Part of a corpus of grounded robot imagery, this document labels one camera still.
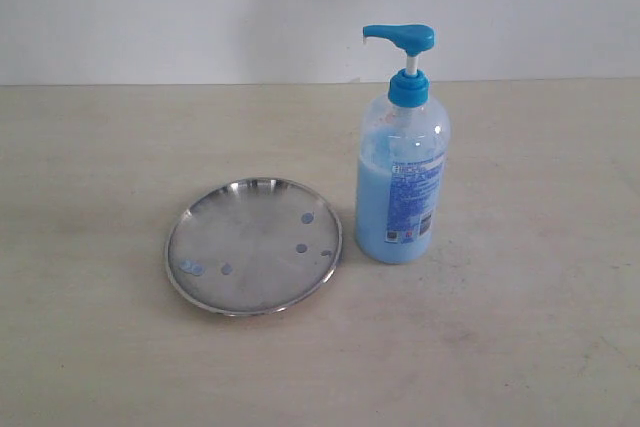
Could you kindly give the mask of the blue soap pump bottle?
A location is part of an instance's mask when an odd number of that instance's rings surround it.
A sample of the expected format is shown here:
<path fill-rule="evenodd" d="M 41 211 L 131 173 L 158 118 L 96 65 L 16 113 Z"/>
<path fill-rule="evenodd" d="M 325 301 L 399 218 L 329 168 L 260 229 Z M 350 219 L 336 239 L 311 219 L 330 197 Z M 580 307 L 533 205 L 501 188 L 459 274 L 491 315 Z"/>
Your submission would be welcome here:
<path fill-rule="evenodd" d="M 406 64 L 361 122 L 355 239 L 369 257 L 403 264 L 429 248 L 451 139 L 448 113 L 418 67 L 435 32 L 422 24 L 368 25 L 363 36 L 390 41 Z"/>

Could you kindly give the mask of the round stainless steel plate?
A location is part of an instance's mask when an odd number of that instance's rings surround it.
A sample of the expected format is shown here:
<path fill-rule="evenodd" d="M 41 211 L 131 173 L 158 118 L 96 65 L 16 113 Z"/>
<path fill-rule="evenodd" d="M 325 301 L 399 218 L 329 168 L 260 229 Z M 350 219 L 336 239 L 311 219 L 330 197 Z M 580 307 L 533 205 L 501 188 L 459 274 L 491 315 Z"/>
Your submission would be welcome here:
<path fill-rule="evenodd" d="M 252 177 L 214 188 L 179 216 L 165 245 L 165 270 L 200 309 L 265 315 L 326 284 L 342 247 L 342 223 L 321 195 L 292 180 Z"/>

